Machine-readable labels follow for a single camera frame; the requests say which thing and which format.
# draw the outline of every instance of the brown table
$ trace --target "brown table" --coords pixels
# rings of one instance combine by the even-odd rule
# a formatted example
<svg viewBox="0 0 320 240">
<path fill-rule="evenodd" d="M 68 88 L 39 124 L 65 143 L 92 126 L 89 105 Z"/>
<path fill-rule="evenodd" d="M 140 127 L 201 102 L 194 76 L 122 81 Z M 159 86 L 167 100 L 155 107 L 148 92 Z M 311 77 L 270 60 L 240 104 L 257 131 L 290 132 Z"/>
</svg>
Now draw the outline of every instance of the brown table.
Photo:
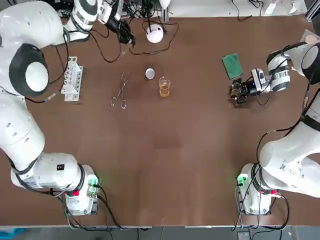
<svg viewBox="0 0 320 240">
<path fill-rule="evenodd" d="M 237 217 L 236 176 L 243 165 L 256 161 L 263 133 L 297 120 L 307 80 L 291 72 L 289 89 L 272 94 L 266 106 L 253 99 L 245 108 L 235 109 L 228 101 L 230 81 L 221 58 L 238 53 L 246 78 L 252 68 L 266 71 L 270 52 L 299 42 L 304 30 L 313 31 L 313 27 L 303 15 L 252 17 L 244 22 L 232 17 L 174 21 L 180 29 L 170 49 L 152 56 L 128 53 L 109 64 L 92 39 L 72 43 L 70 55 L 78 56 L 85 68 L 80 102 L 67 103 L 58 96 L 46 104 L 28 103 L 28 107 L 46 137 L 46 152 L 70 153 L 94 168 L 120 224 L 231 226 Z M 168 35 L 153 45 L 147 43 L 141 22 L 131 23 L 136 52 L 166 47 L 176 29 L 166 27 Z M 99 24 L 94 28 L 104 30 Z M 107 58 L 117 56 L 113 34 L 99 41 Z M 59 49 L 65 59 L 64 46 Z M 53 47 L 45 50 L 45 57 L 53 79 L 61 72 L 59 58 Z M 155 80 L 145 80 L 149 67 L 155 69 Z M 130 71 L 125 110 L 119 102 L 110 107 L 123 71 Z M 161 76 L 172 79 L 167 99 L 158 93 Z M 13 186 L 3 153 L 0 160 L 0 225 L 67 224 L 58 200 Z M 318 199 L 284 194 L 291 204 L 291 225 L 320 225 Z M 98 216 L 81 217 L 81 223 L 105 224 L 103 205 L 99 208 Z M 285 217 L 286 207 L 279 200 L 270 216 L 261 217 L 261 224 L 281 225 Z M 256 218 L 249 217 L 245 223 L 254 224 Z"/>
</svg>

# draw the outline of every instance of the green cloth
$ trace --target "green cloth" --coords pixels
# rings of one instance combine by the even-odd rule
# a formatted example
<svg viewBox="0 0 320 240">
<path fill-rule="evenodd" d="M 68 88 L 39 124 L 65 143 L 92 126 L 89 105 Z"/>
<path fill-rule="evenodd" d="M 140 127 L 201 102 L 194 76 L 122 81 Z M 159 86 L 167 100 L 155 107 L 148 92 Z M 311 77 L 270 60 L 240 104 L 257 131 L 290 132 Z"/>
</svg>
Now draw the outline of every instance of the green cloth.
<svg viewBox="0 0 320 240">
<path fill-rule="evenodd" d="M 222 58 L 222 62 L 230 80 L 235 80 L 242 76 L 243 71 L 238 60 L 238 54 L 229 54 Z"/>
</svg>

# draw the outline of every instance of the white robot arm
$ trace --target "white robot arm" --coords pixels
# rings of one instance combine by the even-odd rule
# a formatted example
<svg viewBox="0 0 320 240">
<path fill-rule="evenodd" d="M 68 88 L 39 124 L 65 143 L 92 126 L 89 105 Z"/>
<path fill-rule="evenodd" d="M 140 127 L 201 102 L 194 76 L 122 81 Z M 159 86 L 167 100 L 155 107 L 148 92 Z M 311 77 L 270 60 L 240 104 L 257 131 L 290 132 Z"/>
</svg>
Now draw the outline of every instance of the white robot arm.
<svg viewBox="0 0 320 240">
<path fill-rule="evenodd" d="M 63 25 L 43 1 L 11 6 L 0 12 L 0 148 L 12 166 L 11 180 L 34 192 L 55 189 L 66 193 L 73 215 L 90 214 L 97 198 L 98 178 L 88 165 L 65 153 L 45 153 L 45 138 L 27 109 L 25 96 L 43 94 L 49 73 L 41 48 L 86 40 L 99 20 L 124 44 L 134 44 L 129 25 L 122 22 L 123 1 L 75 0 L 72 17 Z"/>
<path fill-rule="evenodd" d="M 310 79 L 310 72 L 315 68 L 314 65 L 310 66 L 310 64 L 314 63 L 316 57 L 312 55 L 316 52 L 313 49 L 310 50 L 312 47 L 313 44 L 299 42 L 270 53 L 266 60 L 269 75 L 265 75 L 259 68 L 254 68 L 251 70 L 251 77 L 247 81 L 234 80 L 230 90 L 231 99 L 237 105 L 241 105 L 247 102 L 248 96 L 285 90 L 290 83 L 288 61 L 292 62 L 300 75 Z"/>
<path fill-rule="evenodd" d="M 292 60 L 296 71 L 305 76 L 310 84 L 319 82 L 320 42 L 295 44 L 280 53 L 268 57 L 269 64 L 281 64 L 286 58 Z M 275 78 L 278 89 L 286 88 L 289 75 L 283 71 L 287 65 L 281 64 L 282 71 Z M 259 164 L 245 165 L 237 178 L 240 199 L 247 214 L 258 215 L 269 212 L 271 197 L 277 190 L 302 193 L 320 198 L 320 165 L 308 158 L 320 153 L 320 91 L 318 90 L 299 122 L 283 138 L 266 143 L 259 154 Z"/>
</svg>

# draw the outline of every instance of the orange liquid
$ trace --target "orange liquid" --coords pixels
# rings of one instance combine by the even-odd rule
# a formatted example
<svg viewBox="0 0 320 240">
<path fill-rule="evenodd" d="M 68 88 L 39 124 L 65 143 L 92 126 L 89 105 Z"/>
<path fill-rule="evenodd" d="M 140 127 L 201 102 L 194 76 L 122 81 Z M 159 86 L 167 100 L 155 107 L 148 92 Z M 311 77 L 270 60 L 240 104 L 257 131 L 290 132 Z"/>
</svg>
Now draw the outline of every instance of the orange liquid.
<svg viewBox="0 0 320 240">
<path fill-rule="evenodd" d="M 163 98 L 166 98 L 169 96 L 170 94 L 170 89 L 169 89 L 169 86 L 167 84 L 162 84 L 160 89 L 159 89 L 159 92 L 160 92 L 160 96 L 163 97 Z"/>
</svg>

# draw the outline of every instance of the small white lid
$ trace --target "small white lid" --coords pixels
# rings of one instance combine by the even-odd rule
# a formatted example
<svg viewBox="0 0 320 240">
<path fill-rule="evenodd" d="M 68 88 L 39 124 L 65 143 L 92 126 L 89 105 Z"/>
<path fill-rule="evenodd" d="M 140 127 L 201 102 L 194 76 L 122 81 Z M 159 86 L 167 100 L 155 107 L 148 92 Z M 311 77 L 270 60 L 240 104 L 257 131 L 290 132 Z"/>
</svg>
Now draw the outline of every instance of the small white lid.
<svg viewBox="0 0 320 240">
<path fill-rule="evenodd" d="M 146 71 L 145 71 L 145 76 L 147 79 L 151 80 L 155 77 L 155 70 L 153 70 L 152 68 L 148 68 Z"/>
</svg>

